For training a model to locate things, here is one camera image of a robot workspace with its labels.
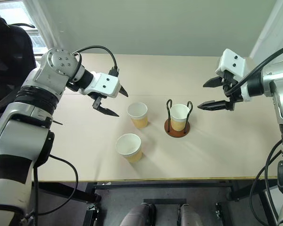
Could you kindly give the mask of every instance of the white paper cup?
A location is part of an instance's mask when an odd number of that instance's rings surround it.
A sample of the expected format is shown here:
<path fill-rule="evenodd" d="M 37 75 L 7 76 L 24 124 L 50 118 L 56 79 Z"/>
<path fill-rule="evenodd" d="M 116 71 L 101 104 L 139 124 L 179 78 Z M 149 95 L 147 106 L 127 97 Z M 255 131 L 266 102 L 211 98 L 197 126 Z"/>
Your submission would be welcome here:
<path fill-rule="evenodd" d="M 189 111 L 190 109 L 182 104 L 176 104 L 170 108 L 171 125 L 174 130 L 184 129 Z"/>
<path fill-rule="evenodd" d="M 127 133 L 122 135 L 116 142 L 117 152 L 129 162 L 137 162 L 142 157 L 142 141 L 138 135 Z"/>
<path fill-rule="evenodd" d="M 127 108 L 128 115 L 136 128 L 144 128 L 148 124 L 148 108 L 142 102 L 131 104 Z"/>

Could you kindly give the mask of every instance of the floor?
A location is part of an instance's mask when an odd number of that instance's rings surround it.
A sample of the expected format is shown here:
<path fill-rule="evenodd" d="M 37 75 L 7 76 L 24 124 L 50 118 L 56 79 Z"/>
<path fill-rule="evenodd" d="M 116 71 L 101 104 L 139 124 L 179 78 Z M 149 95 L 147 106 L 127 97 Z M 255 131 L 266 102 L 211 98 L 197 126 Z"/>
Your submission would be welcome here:
<path fill-rule="evenodd" d="M 84 190 L 86 183 L 80 183 L 79 189 Z M 222 226 L 215 214 L 216 202 L 225 201 L 228 188 L 122 188 L 98 190 L 102 196 L 100 217 L 96 226 L 118 226 L 129 210 L 143 202 L 144 199 L 186 199 L 200 215 L 204 226 Z M 40 192 L 40 212 L 58 206 L 65 199 Z M 90 204 L 70 201 L 63 208 L 46 216 L 39 217 L 39 226 L 82 226 L 87 207 Z M 178 205 L 157 205 L 157 226 L 175 226 Z M 263 208 L 254 196 L 254 208 L 259 217 L 265 219 Z M 234 226 L 259 226 L 253 217 L 248 199 L 230 202 L 230 211 Z"/>

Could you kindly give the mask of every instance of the black chair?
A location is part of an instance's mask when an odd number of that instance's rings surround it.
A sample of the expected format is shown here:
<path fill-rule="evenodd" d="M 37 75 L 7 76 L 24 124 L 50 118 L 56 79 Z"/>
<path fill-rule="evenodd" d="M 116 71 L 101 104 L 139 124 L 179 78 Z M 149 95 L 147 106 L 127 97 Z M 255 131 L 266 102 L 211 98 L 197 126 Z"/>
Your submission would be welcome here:
<path fill-rule="evenodd" d="M 29 72 L 36 67 L 33 45 L 24 29 L 0 18 L 0 113 L 16 97 Z"/>

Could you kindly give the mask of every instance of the wall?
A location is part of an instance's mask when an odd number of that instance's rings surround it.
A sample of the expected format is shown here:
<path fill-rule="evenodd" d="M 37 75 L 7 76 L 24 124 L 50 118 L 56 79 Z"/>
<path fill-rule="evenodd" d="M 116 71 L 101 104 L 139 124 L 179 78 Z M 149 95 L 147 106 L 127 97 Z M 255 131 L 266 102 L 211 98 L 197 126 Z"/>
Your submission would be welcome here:
<path fill-rule="evenodd" d="M 39 0 L 60 45 L 116 54 L 249 56 L 275 0 Z"/>

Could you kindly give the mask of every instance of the brown round base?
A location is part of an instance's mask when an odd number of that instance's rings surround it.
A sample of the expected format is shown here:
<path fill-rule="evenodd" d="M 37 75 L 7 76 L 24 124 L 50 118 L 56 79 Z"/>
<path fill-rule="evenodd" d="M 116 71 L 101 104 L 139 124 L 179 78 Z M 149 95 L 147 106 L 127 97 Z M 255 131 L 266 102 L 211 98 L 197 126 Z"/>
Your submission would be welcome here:
<path fill-rule="evenodd" d="M 172 137 L 176 137 L 176 138 L 179 138 L 179 137 L 184 137 L 185 135 L 187 135 L 190 131 L 190 124 L 188 122 L 188 125 L 187 125 L 187 132 L 184 133 L 184 129 L 181 130 L 181 131 L 176 131 L 172 128 L 172 125 L 170 125 L 170 132 L 168 132 L 168 119 L 165 121 L 165 132 L 172 136 Z"/>

